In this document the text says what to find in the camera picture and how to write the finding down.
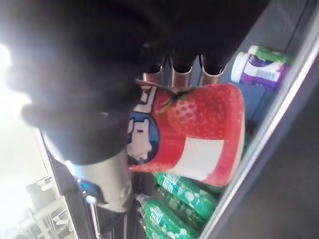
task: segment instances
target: green bottle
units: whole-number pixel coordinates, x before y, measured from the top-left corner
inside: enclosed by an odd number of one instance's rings
[[[203,229],[206,220],[197,215],[193,208],[166,191],[164,188],[159,188],[159,192],[176,215],[196,230],[201,231]]]
[[[159,200],[150,198],[144,194],[136,195],[136,200],[139,201],[145,211],[145,220],[147,222],[150,221],[156,227],[159,227],[170,238],[198,238],[198,233],[192,227],[184,223]]]
[[[218,204],[214,196],[202,190],[188,178],[168,173],[155,173],[154,176],[159,185],[194,208],[198,215],[206,220],[210,219]]]
[[[146,224],[142,218],[139,219],[139,223],[145,231],[146,236],[149,239],[170,239],[169,236],[164,234],[162,231],[156,229],[151,224]]]

